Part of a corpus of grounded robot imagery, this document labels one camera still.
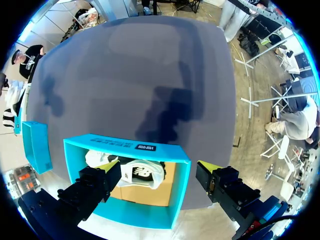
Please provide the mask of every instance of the label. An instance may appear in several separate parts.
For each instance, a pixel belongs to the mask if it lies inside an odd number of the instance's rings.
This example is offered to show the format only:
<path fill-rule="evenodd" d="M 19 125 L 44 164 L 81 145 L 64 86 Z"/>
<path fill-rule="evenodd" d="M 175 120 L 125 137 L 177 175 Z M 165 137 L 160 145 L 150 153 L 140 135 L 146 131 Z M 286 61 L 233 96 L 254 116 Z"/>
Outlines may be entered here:
<path fill-rule="evenodd" d="M 155 151 L 157 149 L 156 146 L 152 146 L 152 145 L 144 145 L 144 144 L 138 144 L 135 149 L 138 150 L 146 150 L 146 151 Z"/>

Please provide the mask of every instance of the red object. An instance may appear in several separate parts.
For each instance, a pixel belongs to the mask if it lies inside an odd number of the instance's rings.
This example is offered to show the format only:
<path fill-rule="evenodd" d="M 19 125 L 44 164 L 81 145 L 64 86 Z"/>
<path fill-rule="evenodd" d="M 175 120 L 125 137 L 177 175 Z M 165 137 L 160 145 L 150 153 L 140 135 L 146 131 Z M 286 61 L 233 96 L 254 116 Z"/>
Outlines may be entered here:
<path fill-rule="evenodd" d="M 27 178 L 30 178 L 30 174 L 29 173 L 26 173 L 25 175 L 20 176 L 19 177 L 19 181 L 25 180 Z"/>
<path fill-rule="evenodd" d="M 254 221 L 251 226 L 245 231 L 245 233 L 243 235 L 246 235 L 247 233 L 250 233 L 253 229 L 256 229 L 257 227 L 259 227 L 261 225 L 260 222 L 258 221 Z"/>

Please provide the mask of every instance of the cardboard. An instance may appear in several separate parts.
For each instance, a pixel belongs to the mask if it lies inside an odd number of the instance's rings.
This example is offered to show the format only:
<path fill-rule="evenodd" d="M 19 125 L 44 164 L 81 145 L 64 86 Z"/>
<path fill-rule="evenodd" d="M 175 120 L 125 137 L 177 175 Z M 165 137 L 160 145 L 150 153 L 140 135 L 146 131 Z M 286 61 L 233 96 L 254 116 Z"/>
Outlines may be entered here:
<path fill-rule="evenodd" d="M 110 192 L 110 196 L 116 199 L 122 199 L 121 196 L 121 187 L 116 186 L 112 192 Z"/>
<path fill-rule="evenodd" d="M 87 166 L 86 154 L 89 150 L 164 162 L 168 167 L 165 180 L 159 188 L 152 190 L 148 187 L 116 187 L 111 193 L 112 197 L 109 197 L 106 203 L 100 202 L 93 213 L 118 223 L 141 228 L 174 227 L 185 197 L 191 168 L 190 159 L 179 145 L 95 134 L 74 136 L 64 139 L 63 142 L 65 163 L 71 183 L 79 178 L 79 171 Z"/>
<path fill-rule="evenodd" d="M 166 175 L 157 189 L 144 186 L 124 186 L 121 187 L 122 200 L 138 204 L 167 207 L 174 182 L 176 163 L 165 162 L 164 165 Z"/>

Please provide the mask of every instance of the person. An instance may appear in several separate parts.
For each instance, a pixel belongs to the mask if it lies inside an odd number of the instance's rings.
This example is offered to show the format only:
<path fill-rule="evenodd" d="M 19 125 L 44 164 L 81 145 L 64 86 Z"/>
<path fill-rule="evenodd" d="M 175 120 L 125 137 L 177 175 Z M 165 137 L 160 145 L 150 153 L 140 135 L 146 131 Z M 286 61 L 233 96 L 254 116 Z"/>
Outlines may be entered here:
<path fill-rule="evenodd" d="M 310 150 L 310 149 L 317 150 L 320 144 L 319 133 L 320 133 L 320 127 L 316 127 L 309 138 L 305 140 L 292 140 L 292 143 L 304 150 Z"/>
<path fill-rule="evenodd" d="M 44 55 L 44 46 L 42 45 L 33 45 L 27 49 L 27 51 L 23 52 L 17 50 L 14 52 L 11 63 L 20 64 L 19 73 L 26 79 L 29 78 L 32 65 L 35 63 L 35 59 L 38 55 Z"/>
<path fill-rule="evenodd" d="M 24 84 L 25 83 L 23 81 L 8 80 L 7 76 L 3 72 L 0 73 L 1 93 L 3 88 L 8 88 L 4 97 L 5 105 L 8 109 L 10 109 L 9 112 L 16 117 L 19 115 L 22 96 L 25 92 L 23 90 Z"/>
<path fill-rule="evenodd" d="M 292 140 L 308 139 L 316 127 L 320 127 L 320 112 L 310 96 L 306 97 L 306 106 L 302 111 L 281 113 L 280 121 L 264 126 L 269 134 L 287 135 Z"/>
<path fill-rule="evenodd" d="M 150 0 L 142 0 L 142 6 L 144 15 L 151 15 L 151 10 L 149 8 Z"/>
<path fill-rule="evenodd" d="M 260 9 L 266 9 L 269 5 L 269 0 L 247 0 L 250 4 L 257 6 Z M 237 34 L 241 26 L 249 18 L 249 14 L 242 11 L 228 0 L 223 4 L 222 13 L 218 28 L 222 29 L 227 42 L 230 42 Z"/>

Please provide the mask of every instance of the desk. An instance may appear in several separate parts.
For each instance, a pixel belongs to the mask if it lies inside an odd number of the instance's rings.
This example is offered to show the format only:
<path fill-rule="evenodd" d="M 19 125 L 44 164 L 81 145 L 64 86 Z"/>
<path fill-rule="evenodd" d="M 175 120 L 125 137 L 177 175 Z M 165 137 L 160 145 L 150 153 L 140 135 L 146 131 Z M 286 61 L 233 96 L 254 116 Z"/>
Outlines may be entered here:
<path fill-rule="evenodd" d="M 53 172 L 69 179 L 63 139 L 83 134 L 180 145 L 192 160 L 183 209 L 211 205 L 197 161 L 229 164 L 236 90 L 223 32 L 193 19 L 141 16 L 62 42 L 36 67 L 27 120 L 48 126 Z"/>

